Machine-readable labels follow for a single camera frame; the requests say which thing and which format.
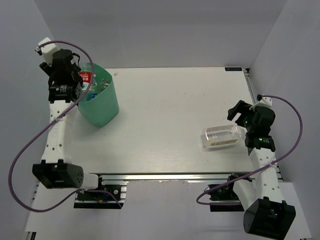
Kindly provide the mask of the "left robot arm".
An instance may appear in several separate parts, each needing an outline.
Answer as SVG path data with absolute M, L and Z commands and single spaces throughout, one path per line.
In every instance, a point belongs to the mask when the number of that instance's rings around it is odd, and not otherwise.
M 49 76 L 48 101 L 50 123 L 46 146 L 40 163 L 32 166 L 33 175 L 47 189 L 85 189 L 99 200 L 105 196 L 106 187 L 99 183 L 97 174 L 86 173 L 79 165 L 72 164 L 72 132 L 82 92 L 80 68 L 74 61 L 75 54 L 68 49 L 53 53 L 51 63 L 40 67 Z

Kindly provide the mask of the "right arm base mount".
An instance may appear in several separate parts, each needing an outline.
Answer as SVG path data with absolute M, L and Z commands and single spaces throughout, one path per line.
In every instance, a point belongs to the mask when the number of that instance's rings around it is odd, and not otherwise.
M 224 186 L 209 194 L 209 200 L 213 203 L 222 203 L 219 206 L 210 206 L 212 213 L 224 213 L 224 212 L 243 212 L 238 196 L 233 192 L 233 188 Z

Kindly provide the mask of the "large red label bottle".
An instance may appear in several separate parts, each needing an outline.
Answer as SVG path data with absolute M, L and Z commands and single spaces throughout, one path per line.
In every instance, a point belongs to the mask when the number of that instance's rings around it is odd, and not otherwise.
M 92 77 L 92 67 L 91 64 L 85 63 L 80 67 L 80 72 L 79 75 L 82 77 L 82 90 L 85 91 L 88 88 L 88 85 L 91 81 L 91 77 Z

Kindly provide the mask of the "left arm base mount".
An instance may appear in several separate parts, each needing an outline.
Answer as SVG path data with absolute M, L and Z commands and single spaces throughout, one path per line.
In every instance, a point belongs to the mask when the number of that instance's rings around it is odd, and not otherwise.
M 121 209 L 125 203 L 127 184 L 125 181 L 100 181 L 97 191 L 82 191 L 75 196 L 74 209 Z

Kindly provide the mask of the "green blue label bottle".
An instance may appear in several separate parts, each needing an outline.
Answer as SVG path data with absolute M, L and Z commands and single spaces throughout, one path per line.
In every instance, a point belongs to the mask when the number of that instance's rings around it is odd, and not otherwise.
M 101 79 L 98 83 L 97 83 L 97 90 L 99 92 L 104 91 L 108 86 L 110 85 L 108 79 Z

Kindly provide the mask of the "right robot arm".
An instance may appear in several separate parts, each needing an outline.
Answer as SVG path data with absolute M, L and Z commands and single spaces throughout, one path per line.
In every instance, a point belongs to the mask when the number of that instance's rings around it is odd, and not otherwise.
M 270 136 L 276 114 L 272 100 L 262 98 L 251 105 L 240 100 L 228 110 L 227 119 L 239 118 L 235 123 L 246 129 L 245 146 L 254 169 L 254 182 L 248 176 L 239 176 L 225 188 L 226 195 L 239 199 L 243 210 L 243 228 L 247 234 L 273 240 L 283 240 L 295 217 L 296 209 L 287 204 L 281 192 L 276 166 L 276 148 Z

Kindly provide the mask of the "clear bottle blue label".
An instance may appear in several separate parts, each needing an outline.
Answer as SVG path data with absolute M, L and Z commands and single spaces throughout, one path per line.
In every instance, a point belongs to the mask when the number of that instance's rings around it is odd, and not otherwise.
M 86 89 L 88 89 L 88 92 L 85 97 L 87 101 L 94 99 L 98 95 L 98 83 L 96 82 L 95 78 L 92 79 L 90 87 L 89 82 L 85 84 L 84 90 Z

